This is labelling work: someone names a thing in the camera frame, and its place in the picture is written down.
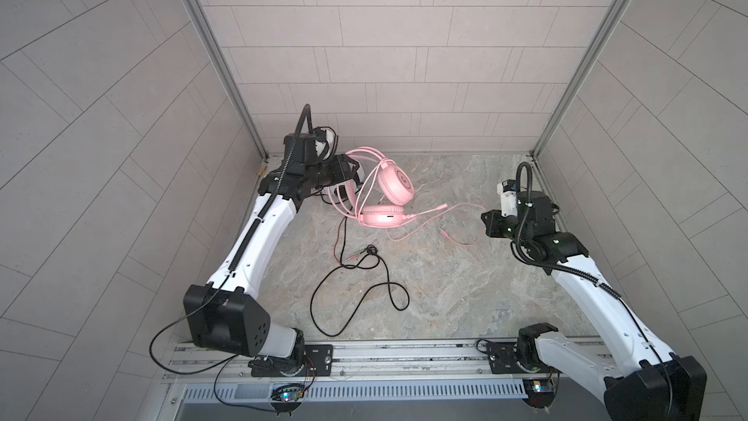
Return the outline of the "pink headphones with cable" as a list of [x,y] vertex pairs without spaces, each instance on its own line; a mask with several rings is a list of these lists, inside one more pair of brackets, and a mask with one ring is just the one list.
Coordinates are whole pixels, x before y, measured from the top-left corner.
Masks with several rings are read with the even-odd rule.
[[414,199],[415,187],[407,173],[393,159],[368,146],[351,149],[346,155],[355,162],[365,160],[374,162],[375,165],[364,181],[348,179],[333,187],[325,187],[323,192],[344,218],[356,220],[367,228],[389,230],[405,226],[421,216],[434,214],[399,239],[394,239],[387,233],[391,241],[403,241],[429,222],[457,208],[482,209],[477,204],[458,203],[453,206],[442,204],[424,212],[407,212],[405,206]]

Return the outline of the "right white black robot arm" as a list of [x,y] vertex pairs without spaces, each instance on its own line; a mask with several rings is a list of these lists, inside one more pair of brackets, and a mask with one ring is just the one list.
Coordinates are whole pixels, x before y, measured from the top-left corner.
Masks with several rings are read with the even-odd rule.
[[609,361],[548,323],[520,329],[514,358],[525,372],[559,370],[605,405],[613,420],[697,420],[707,374],[692,356],[679,356],[623,301],[580,240],[556,228],[557,206],[541,191],[510,180],[498,189],[501,206],[482,214],[490,238],[510,240],[515,257],[539,267],[582,309],[612,358]]

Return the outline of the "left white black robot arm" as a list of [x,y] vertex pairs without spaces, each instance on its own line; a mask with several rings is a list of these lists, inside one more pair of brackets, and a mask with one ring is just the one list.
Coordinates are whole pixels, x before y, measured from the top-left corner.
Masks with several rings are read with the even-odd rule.
[[183,305],[192,341],[199,348],[258,357],[261,368],[294,376],[305,364],[300,329],[272,322],[257,296],[284,230],[303,201],[339,181],[352,179],[356,162],[336,152],[329,127],[284,139],[284,161],[261,180],[251,217],[224,262],[204,286],[191,286]]

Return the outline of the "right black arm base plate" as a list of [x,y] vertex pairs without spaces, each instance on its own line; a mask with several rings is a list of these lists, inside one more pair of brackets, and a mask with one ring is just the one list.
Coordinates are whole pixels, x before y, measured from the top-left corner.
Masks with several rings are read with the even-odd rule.
[[516,344],[512,342],[486,340],[483,343],[481,352],[487,356],[492,374],[537,373],[540,371],[537,366],[524,368],[517,358],[515,347]]

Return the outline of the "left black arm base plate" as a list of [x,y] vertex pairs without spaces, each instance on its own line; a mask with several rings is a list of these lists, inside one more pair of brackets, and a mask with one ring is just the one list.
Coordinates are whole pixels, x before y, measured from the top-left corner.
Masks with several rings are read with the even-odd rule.
[[330,376],[334,347],[330,344],[306,345],[300,359],[290,360],[274,357],[258,357],[252,361],[252,377],[301,377],[311,375]]

